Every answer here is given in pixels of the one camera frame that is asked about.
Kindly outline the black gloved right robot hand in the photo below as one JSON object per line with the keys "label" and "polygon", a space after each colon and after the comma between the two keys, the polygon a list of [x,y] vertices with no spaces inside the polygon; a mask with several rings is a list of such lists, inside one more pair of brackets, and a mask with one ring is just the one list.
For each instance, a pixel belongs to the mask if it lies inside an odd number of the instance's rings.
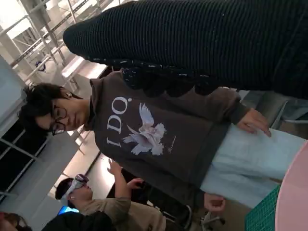
{"label": "black gloved right robot hand", "polygon": [[68,27],[67,48],[149,97],[219,87],[308,97],[305,0],[138,0]]}

